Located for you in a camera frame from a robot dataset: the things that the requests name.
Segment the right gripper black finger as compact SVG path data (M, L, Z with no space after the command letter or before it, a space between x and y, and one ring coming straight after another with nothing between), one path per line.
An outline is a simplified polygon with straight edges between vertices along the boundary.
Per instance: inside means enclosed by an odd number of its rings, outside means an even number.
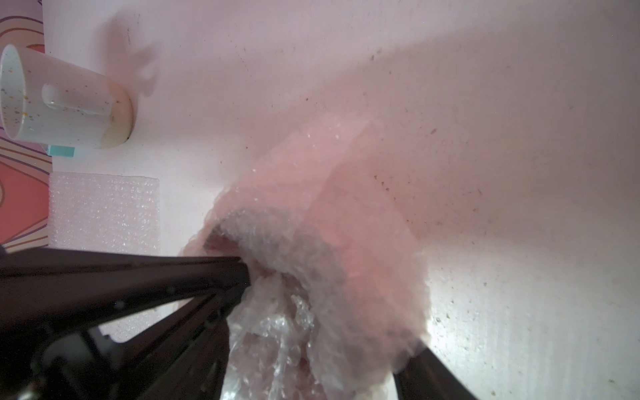
M429 348L393 378L399 400L477 400Z

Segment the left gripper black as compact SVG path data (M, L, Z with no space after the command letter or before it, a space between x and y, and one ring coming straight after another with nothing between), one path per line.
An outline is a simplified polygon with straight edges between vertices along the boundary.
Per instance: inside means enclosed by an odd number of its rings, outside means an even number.
M235 257L55 248L5 255L1 398L219 399L227 316L249 285L248 267ZM185 298L193 299L126 342L99 329Z

